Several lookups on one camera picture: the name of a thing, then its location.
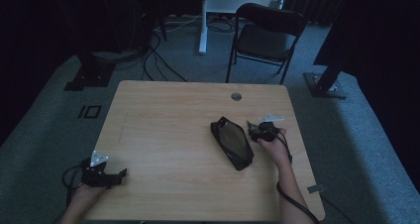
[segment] wooden table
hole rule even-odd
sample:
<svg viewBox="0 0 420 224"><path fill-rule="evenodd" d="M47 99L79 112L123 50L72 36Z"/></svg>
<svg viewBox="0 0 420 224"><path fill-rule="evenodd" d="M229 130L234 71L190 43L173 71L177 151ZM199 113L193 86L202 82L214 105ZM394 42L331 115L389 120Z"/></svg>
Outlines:
<svg viewBox="0 0 420 224"><path fill-rule="evenodd" d="M238 92L240 101L231 98ZM287 89L280 85L122 81L95 150L105 171L128 169L123 184L104 193L90 220L275 221L275 166L251 141L254 162L236 171L210 132L225 116L247 131L267 114L287 129L293 169L310 210L325 212Z"/></svg>

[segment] black folding chair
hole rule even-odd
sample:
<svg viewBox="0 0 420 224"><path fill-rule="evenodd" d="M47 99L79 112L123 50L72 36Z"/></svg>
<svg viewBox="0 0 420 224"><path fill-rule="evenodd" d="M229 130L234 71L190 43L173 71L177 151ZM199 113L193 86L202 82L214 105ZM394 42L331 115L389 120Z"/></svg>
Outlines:
<svg viewBox="0 0 420 224"><path fill-rule="evenodd" d="M239 21L248 23L239 32ZM255 3L242 5L235 15L235 36L232 42L226 82L229 82L232 62L237 57L279 66L277 74L284 68L280 84L283 83L290 65L294 48L306 27L305 18L296 13L270 8Z"/></svg>

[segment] dark backdrop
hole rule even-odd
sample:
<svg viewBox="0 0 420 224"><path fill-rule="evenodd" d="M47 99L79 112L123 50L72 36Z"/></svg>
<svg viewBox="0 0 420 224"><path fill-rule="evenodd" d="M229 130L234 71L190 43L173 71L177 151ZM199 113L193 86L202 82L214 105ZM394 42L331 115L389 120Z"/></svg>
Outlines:
<svg viewBox="0 0 420 224"><path fill-rule="evenodd" d="M419 19L420 0L347 0L315 60L357 78L418 190Z"/></svg>

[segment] cable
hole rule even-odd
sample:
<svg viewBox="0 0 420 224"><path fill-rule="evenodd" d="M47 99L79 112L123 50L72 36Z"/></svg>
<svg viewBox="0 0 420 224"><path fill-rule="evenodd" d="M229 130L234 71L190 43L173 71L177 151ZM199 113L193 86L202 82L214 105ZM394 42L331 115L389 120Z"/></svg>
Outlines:
<svg viewBox="0 0 420 224"><path fill-rule="evenodd" d="M309 218L312 219L312 221L314 221L314 223L319 223L319 220L316 218L316 216L314 214L312 214L311 211L309 211L308 208L306 208L305 206L303 206L302 204L300 204L299 202L297 202L296 200L294 200L293 198L291 198L290 196L288 196L287 194L285 194L283 192L283 190L281 190L280 187L280 183L277 183L277 191L278 193L280 193L280 195L282 197L284 197L284 199L286 199L288 202L290 202L291 204L293 204L295 207L297 207L298 209L300 209L302 212L304 212L306 215L309 216Z"/></svg>
<svg viewBox="0 0 420 224"><path fill-rule="evenodd" d="M320 194L320 196L321 196L322 200L324 200L325 202L327 202L330 206L332 206L334 209L336 209L336 211L338 211L340 214L342 214L347 219L347 221L349 223L355 224L355 222L352 219L350 219L350 217L347 216L344 212L342 212L340 210L340 208L338 208L336 205L334 205L330 200L328 200L327 198L325 198L323 195Z"/></svg>
<svg viewBox="0 0 420 224"><path fill-rule="evenodd" d="M279 134L281 134L281 136L283 137L283 140L281 140L279 137L278 137L278 135L277 134L275 134L271 129L265 129L266 131L268 131L268 132L270 132L270 133L272 133L273 135L275 135L275 137L279 140L279 141L281 141L282 143L283 143L283 145L284 145L284 147L286 148L286 150L287 150L287 155L288 155L288 158L289 158L289 161L290 161L290 163L292 163L292 155L290 154L290 150L289 150L289 148L288 148L288 145L287 145L287 140L286 140L286 137L284 136L284 134L283 133L281 133L281 132L279 132ZM298 208L299 210L301 210L302 212L304 212L306 215L308 215L309 216L309 218L311 218L315 223L319 223L319 220L315 217L315 215L311 212L311 211L309 211L309 209L308 208L306 208L305 206L303 206L302 204L300 204L299 202L297 202L296 200L294 200L293 198L291 198L290 196L288 196L287 194L285 194L284 192L283 192L283 190L281 190L281 187L280 187L280 182L278 182L277 183L277 186L276 186L276 188L277 188L277 191L278 191L278 193L280 193L280 195L284 198L284 199L286 199L288 202L290 202L292 205L294 205L296 208Z"/></svg>
<svg viewBox="0 0 420 224"><path fill-rule="evenodd" d="M148 72L148 69L147 69L147 61L148 61L148 59L149 59L149 57L151 56L151 54L154 54L155 56L157 56L162 62L163 62L163 64L167 67L167 68L169 68L174 74L176 74L180 79L182 79L183 81L185 81L185 82L187 82L187 80L182 76L182 75L180 75L178 72L176 72L171 66L169 66L169 64L167 64L167 62L161 57L161 55L156 51L156 49L158 48L158 46L160 45L160 37L155 33L155 32L153 32L153 35L157 38L157 45L155 46L155 47L152 47L152 46L149 46L149 52L148 52L148 54L146 55L146 57L145 57L145 59L143 60L143 74L142 74L142 80L144 79L144 75L146 74L147 76L148 76L148 78L151 80L151 81L154 81L154 79L151 77L151 75L149 74L149 72ZM164 77L164 79L166 80L166 81L168 81L168 79L167 79L167 77L162 73L162 71L160 70L160 68L158 67L158 63L157 63L157 61L155 60L155 65L156 65L156 68L157 68L157 70L158 70L158 72Z"/></svg>
<svg viewBox="0 0 420 224"><path fill-rule="evenodd" d="M290 154L290 150L288 149L288 145L287 145L287 140L284 136L283 133L280 132L281 136L283 137L283 140L281 140L274 132L272 132L270 129L265 129L266 131L272 133L273 135L275 135L286 147L287 150L287 154L290 160L290 163L292 162L292 155ZM300 210L302 210L304 213L306 213L315 223L319 223L318 219L303 205L301 205L299 202L297 202L296 200L294 200L293 198L291 198L290 196L288 196L287 194L285 194L279 185L279 182L277 183L277 191L281 194L281 196L284 197L284 199L286 199L287 201L289 201L290 203L292 203L294 206L296 206L297 208L299 208ZM336 205L334 205L330 200L328 200L327 198L325 198L323 195L321 195L321 198L327 202L330 206L332 206L334 209L336 209L340 214L342 214L351 224L355 224L355 222L352 221L352 219L350 217L348 217L344 212L342 212L340 210L340 208L338 208Z"/></svg>
<svg viewBox="0 0 420 224"><path fill-rule="evenodd" d="M273 135L275 135L275 137L276 138L278 138L278 140L281 142L281 143L283 143L283 145L285 146L285 148L286 148L286 151L287 151L287 156L288 156L288 158L289 158L289 161L290 161L290 163L292 163L292 160L293 160L293 156L291 155L291 153L290 153L290 150L289 150L289 148L288 148L288 145L287 145L287 140L286 140L286 137L284 136L284 134L283 133L281 133L281 132L279 132L279 134L281 134L281 136L283 137L283 140L281 140L279 137L278 137L278 135L277 134L275 134L271 129L265 129L266 131L268 131L268 132L270 132L270 133L272 133Z"/></svg>

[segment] stand base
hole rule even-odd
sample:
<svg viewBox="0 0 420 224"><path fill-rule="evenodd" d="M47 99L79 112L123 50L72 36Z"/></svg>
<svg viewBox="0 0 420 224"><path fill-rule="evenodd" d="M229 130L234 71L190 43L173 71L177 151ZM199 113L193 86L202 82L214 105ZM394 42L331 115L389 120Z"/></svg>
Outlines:
<svg viewBox="0 0 420 224"><path fill-rule="evenodd" d="M111 79L115 63L101 64L101 70L94 78L86 78L83 73L83 66L77 72L72 82L68 82L64 91L82 91L84 87L106 87Z"/></svg>
<svg viewBox="0 0 420 224"><path fill-rule="evenodd" d="M317 89L317 83L321 77L321 73L303 73L303 76L308 83L309 89L311 91L312 97L325 97L325 98L339 98L346 99L347 96L344 93L340 83L338 81L334 82L334 85L328 91L322 91Z"/></svg>

